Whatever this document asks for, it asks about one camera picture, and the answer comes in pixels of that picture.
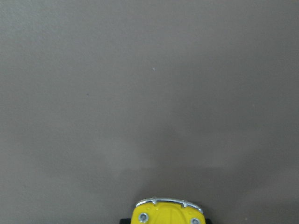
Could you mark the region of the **yellow beetle toy car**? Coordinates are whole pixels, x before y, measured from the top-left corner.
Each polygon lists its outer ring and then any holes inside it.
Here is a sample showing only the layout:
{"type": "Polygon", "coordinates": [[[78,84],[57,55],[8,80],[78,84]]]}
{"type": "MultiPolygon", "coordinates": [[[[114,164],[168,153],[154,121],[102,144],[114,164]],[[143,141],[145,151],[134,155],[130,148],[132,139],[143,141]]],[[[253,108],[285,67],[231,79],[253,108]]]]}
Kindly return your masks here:
{"type": "Polygon", "coordinates": [[[202,208],[192,202],[151,197],[135,204],[132,216],[122,218],[120,224],[211,224],[204,216],[202,208]]]}

